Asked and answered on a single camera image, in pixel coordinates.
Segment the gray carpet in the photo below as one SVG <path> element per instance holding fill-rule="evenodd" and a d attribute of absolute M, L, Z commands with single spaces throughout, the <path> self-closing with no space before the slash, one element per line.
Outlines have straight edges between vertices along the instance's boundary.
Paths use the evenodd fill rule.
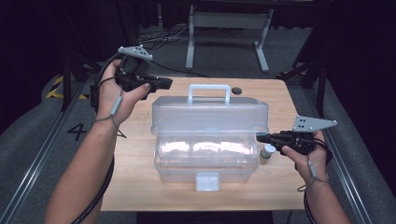
<path fill-rule="evenodd" d="M 252 47 L 256 36 L 260 35 L 258 32 L 246 30 L 239 35 L 228 35 L 216 30 L 202 31 L 195 37 L 196 50 L 192 72 L 210 77 L 275 78 L 279 72 L 291 69 L 291 64 L 309 32 L 309 29 L 271 29 L 264 44 L 264 54 L 270 72 L 264 74 L 261 72 Z M 150 53 L 154 56 L 154 62 L 185 71 L 187 41 L 181 39 L 160 49 L 152 50 Z M 151 65 L 148 72 L 152 75 L 178 73 L 155 64 Z M 2 213 L 6 210 L 25 172 L 34 161 L 36 153 L 42 147 L 53 123 L 59 116 L 62 100 L 45 98 L 54 79 L 49 80 L 49 85 L 43 90 L 42 104 L 20 117 L 0 137 L 0 212 Z M 311 104 L 312 93 L 315 93 L 316 88 L 302 90 L 298 85 L 292 84 L 298 80 L 298 77 L 294 77 L 288 81 L 290 95 L 297 111 L 304 116 L 316 117 L 318 114 Z M 89 93 L 90 82 L 92 82 L 91 79 L 83 93 Z M 332 91 L 330 83 L 327 84 L 324 113 L 326 119 L 338 121 L 338 125 L 331 128 L 329 133 L 343 161 L 347 164 L 347 169 L 351 173 L 353 183 L 372 223 L 394 223 L 396 220 L 395 198 L 376 169 L 347 112 Z M 76 141 L 76 135 L 67 131 L 80 123 L 84 125 L 84 130 L 89 130 L 93 118 L 94 114 L 89 100 L 76 100 L 70 114 L 65 118 L 59 136 L 54 139 L 54 147 L 45 165 L 36 177 L 21 208 L 17 209 L 13 223 L 43 222 L 50 193 L 84 137 L 82 134 Z M 329 174 L 332 177 L 331 185 L 352 223 L 363 223 L 357 218 L 357 212 L 352 206 L 353 200 L 346 193 L 342 178 L 339 177 L 333 162 L 329 165 Z M 289 211 L 274 211 L 274 223 L 286 223 L 288 214 Z M 135 213 L 103 212 L 98 222 L 135 223 Z M 291 223 L 308 223 L 305 212 L 293 211 Z"/>

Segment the dark background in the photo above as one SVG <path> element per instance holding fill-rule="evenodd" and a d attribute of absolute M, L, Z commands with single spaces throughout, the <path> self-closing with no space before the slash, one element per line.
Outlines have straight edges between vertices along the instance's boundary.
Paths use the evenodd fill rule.
<path fill-rule="evenodd" d="M 391 2 L 335 1 L 337 9 L 276 11 L 274 27 L 314 27 L 297 62 L 320 58 L 327 77 L 395 194 L 395 7 Z M 0 133 L 40 104 L 41 92 L 65 57 L 103 61 L 133 45 L 137 26 L 158 25 L 153 3 L 11 1 L 0 3 Z M 163 26 L 185 23 L 189 7 L 163 5 Z M 120 14 L 129 16 L 124 20 Z M 123 30 L 125 22 L 128 30 Z"/>

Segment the finger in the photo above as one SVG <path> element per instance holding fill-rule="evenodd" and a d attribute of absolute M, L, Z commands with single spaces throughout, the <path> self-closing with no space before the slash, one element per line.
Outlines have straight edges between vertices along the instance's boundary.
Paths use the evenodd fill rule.
<path fill-rule="evenodd" d="M 114 77 L 114 75 L 116 74 L 116 70 L 120 67 L 120 62 L 121 60 L 119 59 L 113 60 L 106 68 L 102 80 L 105 80 L 110 77 Z"/>
<path fill-rule="evenodd" d="M 292 161 L 297 164 L 306 161 L 305 156 L 301 155 L 290 147 L 284 146 L 282 147 L 282 151 L 285 153 L 286 156 L 288 156 Z"/>
<path fill-rule="evenodd" d="M 129 101 L 132 101 L 135 104 L 149 93 L 149 89 L 149 83 L 145 83 L 134 89 L 133 91 L 126 92 L 125 97 L 127 97 Z"/>

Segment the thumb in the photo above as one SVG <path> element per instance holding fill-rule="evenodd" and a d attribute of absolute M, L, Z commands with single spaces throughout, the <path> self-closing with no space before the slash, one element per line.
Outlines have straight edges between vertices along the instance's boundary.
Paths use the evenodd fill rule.
<path fill-rule="evenodd" d="M 133 91 L 126 92 L 125 95 L 128 96 L 129 100 L 136 103 L 149 93 L 149 89 L 150 89 L 149 83 L 145 83 L 139 86 L 138 88 L 134 89 Z"/>
<path fill-rule="evenodd" d="M 284 146 L 282 147 L 282 151 L 296 164 L 299 164 L 303 160 L 302 155 L 293 150 L 291 147 Z"/>

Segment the table top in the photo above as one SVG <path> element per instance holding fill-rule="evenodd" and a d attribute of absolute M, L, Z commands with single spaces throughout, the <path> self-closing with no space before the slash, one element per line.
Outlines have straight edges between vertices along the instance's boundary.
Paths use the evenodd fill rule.
<path fill-rule="evenodd" d="M 162 182 L 154 167 L 156 136 L 151 134 L 151 105 L 163 95 L 187 96 L 190 84 L 227 84 L 239 87 L 239 96 L 269 105 L 269 133 L 290 130 L 297 115 L 285 83 L 273 79 L 171 77 L 170 90 L 158 90 L 136 104 L 121 126 L 114 174 L 104 197 L 103 211 L 243 211 L 304 209 L 304 184 L 294 163 L 279 152 L 261 164 L 244 183 L 220 183 L 219 191 L 196 191 L 195 183 Z M 195 91 L 194 95 L 213 95 Z"/>

